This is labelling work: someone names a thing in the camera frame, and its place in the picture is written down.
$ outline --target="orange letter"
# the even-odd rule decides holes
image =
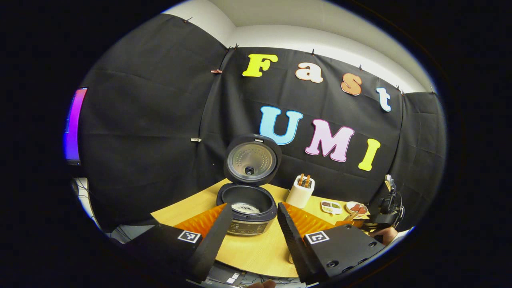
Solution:
[[[342,90],[345,93],[349,93],[354,96],[361,94],[361,87],[359,86],[361,84],[361,77],[356,76],[352,73],[346,73],[345,75],[343,75]]]

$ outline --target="white plate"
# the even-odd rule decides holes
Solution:
[[[367,215],[368,214],[368,207],[366,207],[365,205],[363,205],[363,204],[361,204],[359,202],[354,202],[354,201],[347,202],[347,204],[345,204],[345,210],[347,210],[348,213],[352,213],[354,211],[351,211],[350,209],[353,208],[354,206],[356,206],[357,204],[359,204],[361,207],[366,208],[366,213],[357,214],[356,217],[357,218],[361,218],[362,216]]]

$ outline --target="yellow table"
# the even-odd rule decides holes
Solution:
[[[224,179],[217,184],[173,205],[151,213],[160,223],[174,226],[201,212],[216,206],[217,193],[220,187],[229,180]],[[276,203],[283,202],[288,196],[288,190],[274,185],[265,184]],[[345,219],[349,213],[343,208],[339,215],[331,216],[321,210],[323,200],[335,201],[342,206],[346,202],[311,196],[303,209],[331,224]],[[295,266],[288,262],[288,247],[279,226],[277,217],[268,230],[256,236],[236,236],[227,234],[217,254],[216,260],[227,265],[256,274],[276,277],[298,277]]]

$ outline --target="purple screen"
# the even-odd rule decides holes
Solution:
[[[80,157],[78,156],[78,118],[80,116],[83,98],[86,93],[87,87],[76,90],[75,96],[71,102],[68,119],[66,119],[67,124],[64,131],[64,152],[66,154],[66,160],[80,160]]]

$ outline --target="rice cooker lid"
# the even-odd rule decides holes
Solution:
[[[227,148],[224,175],[233,183],[259,186],[274,178],[281,163],[281,148],[259,134],[238,136]]]

